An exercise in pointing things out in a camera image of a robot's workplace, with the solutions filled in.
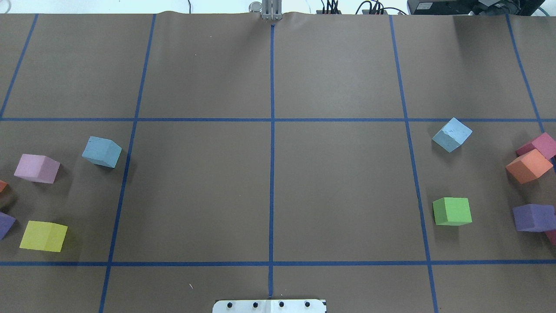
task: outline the magenta cube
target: magenta cube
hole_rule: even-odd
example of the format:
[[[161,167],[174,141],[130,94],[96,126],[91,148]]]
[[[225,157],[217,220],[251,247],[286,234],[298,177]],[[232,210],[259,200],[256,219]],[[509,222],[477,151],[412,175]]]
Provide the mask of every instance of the magenta cube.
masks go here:
[[[547,133],[542,133],[537,138],[531,140],[530,142],[524,144],[519,148],[516,153],[518,155],[524,155],[525,153],[532,150],[539,150],[539,152],[547,159],[550,160],[556,155],[556,141],[550,137]]]
[[[4,238],[9,229],[12,228],[15,221],[15,218],[0,212],[0,240]]]
[[[553,246],[556,246],[556,229],[554,229],[552,231],[546,231],[544,233],[547,234],[547,237],[548,237],[548,240],[550,240],[550,243]]]
[[[60,168],[60,162],[44,155],[23,154],[14,176],[37,183],[52,184]]]

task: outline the yellow cube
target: yellow cube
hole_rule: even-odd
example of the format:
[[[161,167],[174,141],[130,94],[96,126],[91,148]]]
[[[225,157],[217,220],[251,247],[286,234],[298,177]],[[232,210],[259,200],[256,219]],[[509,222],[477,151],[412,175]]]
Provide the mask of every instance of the yellow cube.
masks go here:
[[[60,252],[67,230],[67,226],[60,224],[29,221],[19,247],[31,250]]]

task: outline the grid square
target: grid square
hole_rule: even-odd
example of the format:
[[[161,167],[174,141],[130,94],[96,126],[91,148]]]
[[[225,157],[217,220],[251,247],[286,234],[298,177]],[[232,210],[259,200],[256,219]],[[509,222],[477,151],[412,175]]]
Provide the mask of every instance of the grid square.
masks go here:
[[[268,261],[270,123],[140,122],[115,261]]]
[[[328,312],[433,310],[426,266],[276,266],[274,296],[326,300]]]
[[[275,149],[275,260],[425,259],[404,123],[277,123]]]
[[[267,278],[268,267],[113,267],[104,312],[212,312],[217,300],[268,298]]]
[[[151,18],[40,15],[4,116],[134,117]]]
[[[91,135],[109,136],[127,149],[131,126],[131,122],[0,123],[0,133],[10,138],[0,150],[0,177],[10,186],[0,198],[2,211],[17,219],[0,241],[1,261],[106,261],[125,159],[115,169],[105,169],[81,158],[81,151]],[[13,176],[23,153],[60,162],[54,183]],[[67,226],[62,252],[20,249],[28,221]]]
[[[288,13],[275,42],[276,117],[403,117],[387,16]]]
[[[0,103],[4,102],[33,18],[31,14],[4,14],[0,18]]]
[[[411,118],[535,118],[504,16],[393,19]]]
[[[541,117],[556,118],[556,51],[553,18],[510,16],[515,44]]]
[[[554,265],[434,266],[443,313],[552,312]]]
[[[159,14],[141,117],[269,118],[269,57],[256,14]]]
[[[556,251],[543,233],[517,232],[512,208],[555,203],[556,175],[521,185],[505,166],[515,150],[540,133],[537,123],[468,123],[474,135],[447,153],[431,138],[441,123],[411,123],[415,161],[430,255],[433,260],[552,259]],[[469,199],[473,223],[434,224],[432,202],[442,197]]]
[[[2,266],[2,313],[98,312],[105,267]]]

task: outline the orange cube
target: orange cube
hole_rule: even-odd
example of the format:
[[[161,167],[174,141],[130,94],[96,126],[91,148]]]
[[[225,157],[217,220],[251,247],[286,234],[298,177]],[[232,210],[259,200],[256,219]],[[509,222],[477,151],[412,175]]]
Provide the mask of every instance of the orange cube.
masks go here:
[[[7,185],[8,185],[8,183],[3,182],[3,181],[0,180],[0,192],[2,192]]]
[[[508,172],[521,184],[532,182],[551,168],[552,163],[536,149],[525,153],[506,166]]]

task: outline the block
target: block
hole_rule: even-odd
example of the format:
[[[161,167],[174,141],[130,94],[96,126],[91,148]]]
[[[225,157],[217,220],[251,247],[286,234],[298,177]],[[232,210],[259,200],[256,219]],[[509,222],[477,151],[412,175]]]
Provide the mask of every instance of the block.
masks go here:
[[[60,168],[60,162],[44,155],[23,154],[14,176],[37,183],[52,184]]]
[[[8,233],[9,229],[16,222],[16,219],[0,212],[0,240]]]
[[[91,136],[81,156],[93,164],[115,168],[121,152],[122,148],[114,141]]]
[[[60,224],[29,221],[19,247],[22,249],[60,252],[67,230],[67,226]]]
[[[436,225],[460,226],[469,224],[471,210],[467,198],[442,198],[433,202]]]
[[[463,125],[456,118],[452,118],[440,131],[434,135],[433,141],[448,152],[454,151],[471,135],[473,131]]]
[[[552,168],[552,163],[546,160],[539,150],[532,150],[519,156],[506,166],[506,170],[515,177],[520,184],[534,181]]]
[[[0,192],[4,191],[4,188],[8,185],[8,183],[3,182],[0,180]]]
[[[551,158],[556,156],[556,141],[552,139],[549,134],[542,133],[537,138],[524,144],[516,151],[516,153],[518,155],[524,155],[525,153],[534,149],[539,150],[539,152],[545,159],[550,160]]]
[[[513,208],[515,229],[520,232],[545,232],[556,229],[553,206],[527,204]]]
[[[556,229],[552,230],[552,231],[545,231],[545,234],[547,234],[548,240],[550,240],[550,243],[553,246],[556,246]]]

